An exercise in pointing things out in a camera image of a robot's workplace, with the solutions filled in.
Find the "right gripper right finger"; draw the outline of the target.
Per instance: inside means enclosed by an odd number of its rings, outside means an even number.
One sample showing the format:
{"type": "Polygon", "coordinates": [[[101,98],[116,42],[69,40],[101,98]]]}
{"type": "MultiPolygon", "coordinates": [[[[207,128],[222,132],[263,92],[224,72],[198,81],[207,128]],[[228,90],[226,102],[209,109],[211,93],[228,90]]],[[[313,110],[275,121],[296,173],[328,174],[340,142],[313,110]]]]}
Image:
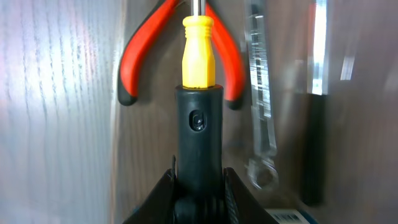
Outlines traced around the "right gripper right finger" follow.
{"type": "Polygon", "coordinates": [[[233,168],[223,169],[226,223],[277,224],[243,184],[233,168]]]}

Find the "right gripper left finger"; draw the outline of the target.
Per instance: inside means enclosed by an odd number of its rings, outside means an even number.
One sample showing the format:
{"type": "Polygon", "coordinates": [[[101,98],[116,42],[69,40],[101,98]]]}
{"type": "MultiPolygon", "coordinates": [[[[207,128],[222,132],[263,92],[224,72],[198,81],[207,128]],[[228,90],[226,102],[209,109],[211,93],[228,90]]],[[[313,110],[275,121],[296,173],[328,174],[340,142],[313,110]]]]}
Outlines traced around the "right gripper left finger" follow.
{"type": "Polygon", "coordinates": [[[167,169],[148,197],[123,224],[171,224],[174,223],[175,156],[172,167],[167,169]]]}

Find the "white blue cardboard box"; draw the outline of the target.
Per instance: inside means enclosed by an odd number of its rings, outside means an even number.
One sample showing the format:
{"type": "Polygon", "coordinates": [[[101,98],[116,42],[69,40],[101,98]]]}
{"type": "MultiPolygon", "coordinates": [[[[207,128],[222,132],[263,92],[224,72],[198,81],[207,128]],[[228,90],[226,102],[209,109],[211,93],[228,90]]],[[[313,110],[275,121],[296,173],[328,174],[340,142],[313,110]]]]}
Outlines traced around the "white blue cardboard box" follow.
{"type": "Polygon", "coordinates": [[[303,210],[268,208],[266,212],[279,224],[318,224],[316,219],[303,210]]]}

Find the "black yellow screwdriver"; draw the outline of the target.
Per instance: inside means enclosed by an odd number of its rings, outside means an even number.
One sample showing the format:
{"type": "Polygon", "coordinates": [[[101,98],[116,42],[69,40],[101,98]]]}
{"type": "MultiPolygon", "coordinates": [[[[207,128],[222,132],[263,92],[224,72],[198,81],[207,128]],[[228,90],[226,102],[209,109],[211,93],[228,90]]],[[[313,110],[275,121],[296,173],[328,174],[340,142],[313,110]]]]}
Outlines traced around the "black yellow screwdriver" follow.
{"type": "Polygon", "coordinates": [[[176,223],[213,223],[221,219],[223,87],[215,83],[211,44],[213,19],[205,1],[191,1],[183,20],[185,49],[182,84],[176,88],[178,112],[178,198],[176,223]]]}

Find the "silver wrench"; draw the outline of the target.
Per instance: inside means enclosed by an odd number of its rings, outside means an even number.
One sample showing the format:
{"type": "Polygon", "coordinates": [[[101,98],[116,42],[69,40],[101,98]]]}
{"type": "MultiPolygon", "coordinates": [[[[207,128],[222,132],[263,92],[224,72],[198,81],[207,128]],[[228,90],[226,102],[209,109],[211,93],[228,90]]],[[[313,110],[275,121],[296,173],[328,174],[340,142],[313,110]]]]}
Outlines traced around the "silver wrench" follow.
{"type": "Polygon", "coordinates": [[[244,7],[254,149],[248,176],[256,189],[271,191],[277,187],[279,177],[274,164],[277,146],[269,79],[266,2],[249,0],[244,2],[244,7]]]}

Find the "clear plastic container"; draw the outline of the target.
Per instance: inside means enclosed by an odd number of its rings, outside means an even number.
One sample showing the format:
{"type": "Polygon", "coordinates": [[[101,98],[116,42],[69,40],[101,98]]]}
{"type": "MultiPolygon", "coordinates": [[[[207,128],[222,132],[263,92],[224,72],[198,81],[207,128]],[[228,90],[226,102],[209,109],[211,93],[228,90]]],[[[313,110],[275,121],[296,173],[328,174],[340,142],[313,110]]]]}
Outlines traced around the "clear plastic container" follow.
{"type": "MultiPolygon", "coordinates": [[[[177,154],[176,8],[149,51],[136,104],[118,60],[155,1],[1,2],[1,222],[122,223],[177,154]]],[[[318,223],[397,222],[397,2],[328,1],[323,202],[301,200],[309,141],[311,1],[266,1],[279,184],[266,208],[318,223]]]]}

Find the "small hammer black handle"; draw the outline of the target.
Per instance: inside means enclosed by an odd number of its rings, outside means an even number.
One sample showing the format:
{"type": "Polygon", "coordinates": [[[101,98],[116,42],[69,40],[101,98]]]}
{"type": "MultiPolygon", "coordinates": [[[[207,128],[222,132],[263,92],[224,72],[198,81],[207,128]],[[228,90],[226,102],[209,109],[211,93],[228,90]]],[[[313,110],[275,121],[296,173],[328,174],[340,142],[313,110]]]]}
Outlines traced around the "small hammer black handle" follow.
{"type": "Polygon", "coordinates": [[[308,118],[300,189],[301,201],[309,207],[321,205],[324,198],[325,106],[328,93],[327,25],[328,1],[312,1],[308,6],[308,118]]]}

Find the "red handled pliers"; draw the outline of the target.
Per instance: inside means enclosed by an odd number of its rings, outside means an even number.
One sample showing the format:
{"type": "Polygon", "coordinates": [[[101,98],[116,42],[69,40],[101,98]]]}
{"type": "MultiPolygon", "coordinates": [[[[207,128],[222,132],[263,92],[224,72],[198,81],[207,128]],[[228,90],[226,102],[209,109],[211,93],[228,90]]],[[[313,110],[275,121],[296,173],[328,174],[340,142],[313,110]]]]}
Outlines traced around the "red handled pliers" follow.
{"type": "MultiPolygon", "coordinates": [[[[159,1],[127,42],[118,68],[118,100],[124,106],[138,99],[139,75],[144,59],[176,10],[179,0],[159,1]]],[[[200,14],[183,20],[185,49],[182,59],[182,85],[205,89],[215,86],[214,51],[221,57],[226,92],[224,99],[232,110],[243,104],[246,72],[243,57],[232,34],[212,1],[200,3],[200,14]]]]}

